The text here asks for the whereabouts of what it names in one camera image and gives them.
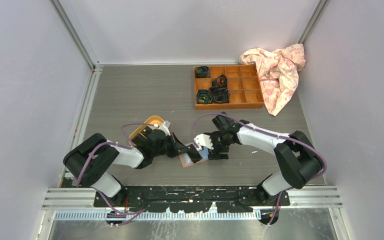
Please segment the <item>brown leather card holder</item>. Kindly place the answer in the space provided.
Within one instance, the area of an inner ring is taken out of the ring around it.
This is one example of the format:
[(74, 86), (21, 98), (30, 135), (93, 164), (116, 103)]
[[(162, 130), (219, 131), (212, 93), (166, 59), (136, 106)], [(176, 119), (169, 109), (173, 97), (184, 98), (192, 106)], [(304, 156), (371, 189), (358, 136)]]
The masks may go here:
[(209, 159), (208, 148), (202, 147), (200, 150), (196, 150), (192, 143), (188, 143), (186, 147), (189, 151), (179, 155), (180, 163), (183, 168), (205, 162)]

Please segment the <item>black gold credit card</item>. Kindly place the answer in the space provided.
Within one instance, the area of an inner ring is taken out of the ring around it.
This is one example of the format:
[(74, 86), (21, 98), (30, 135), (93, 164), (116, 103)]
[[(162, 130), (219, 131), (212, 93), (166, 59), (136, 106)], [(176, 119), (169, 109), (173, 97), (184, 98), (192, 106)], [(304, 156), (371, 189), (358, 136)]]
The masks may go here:
[(190, 144), (186, 147), (186, 153), (193, 164), (196, 164), (202, 159), (202, 156), (193, 144)]

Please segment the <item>yellow oval card tray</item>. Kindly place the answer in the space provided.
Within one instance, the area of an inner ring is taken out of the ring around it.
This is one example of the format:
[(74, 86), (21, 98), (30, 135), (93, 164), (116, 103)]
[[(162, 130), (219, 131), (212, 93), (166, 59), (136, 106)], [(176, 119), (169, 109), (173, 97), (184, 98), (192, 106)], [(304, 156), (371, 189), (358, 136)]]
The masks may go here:
[(150, 117), (148, 117), (145, 121), (144, 121), (144, 124), (143, 125), (139, 125), (130, 135), (129, 135), (129, 139), (131, 141), (133, 141), (133, 139), (137, 136), (137, 135), (141, 135), (143, 137), (145, 137), (145, 132), (148, 132), (149, 130), (155, 130), (155, 129), (158, 129), (158, 127), (160, 125), (162, 125), (164, 123), (164, 119), (161, 118), (160, 116), (157, 116), (157, 115), (152, 115)]

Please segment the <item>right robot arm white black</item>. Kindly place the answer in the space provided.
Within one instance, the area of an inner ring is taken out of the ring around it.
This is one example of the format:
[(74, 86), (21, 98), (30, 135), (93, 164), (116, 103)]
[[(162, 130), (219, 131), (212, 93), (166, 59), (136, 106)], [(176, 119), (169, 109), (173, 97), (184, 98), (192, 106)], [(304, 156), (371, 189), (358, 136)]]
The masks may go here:
[(214, 117), (212, 122), (217, 130), (209, 134), (210, 158), (226, 159), (232, 144), (251, 146), (275, 156), (279, 171), (257, 185), (257, 198), (263, 205), (271, 205), (277, 194), (285, 190), (302, 189), (325, 169), (320, 154), (301, 131), (274, 132), (246, 120), (234, 120), (225, 112)]

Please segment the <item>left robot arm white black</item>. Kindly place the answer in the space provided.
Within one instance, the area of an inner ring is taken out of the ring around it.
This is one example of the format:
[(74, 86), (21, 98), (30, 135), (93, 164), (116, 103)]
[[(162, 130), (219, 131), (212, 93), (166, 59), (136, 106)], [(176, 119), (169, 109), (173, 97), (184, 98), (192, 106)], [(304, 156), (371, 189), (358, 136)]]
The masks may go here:
[(192, 160), (201, 159), (193, 144), (184, 145), (163, 126), (146, 126), (132, 142), (133, 146), (124, 146), (107, 140), (101, 133), (95, 133), (71, 150), (63, 158), (63, 164), (76, 178), (78, 185), (100, 191), (109, 203), (118, 207), (126, 200), (126, 189), (107, 172), (111, 165), (143, 169), (155, 157), (163, 155), (174, 158), (187, 154)]

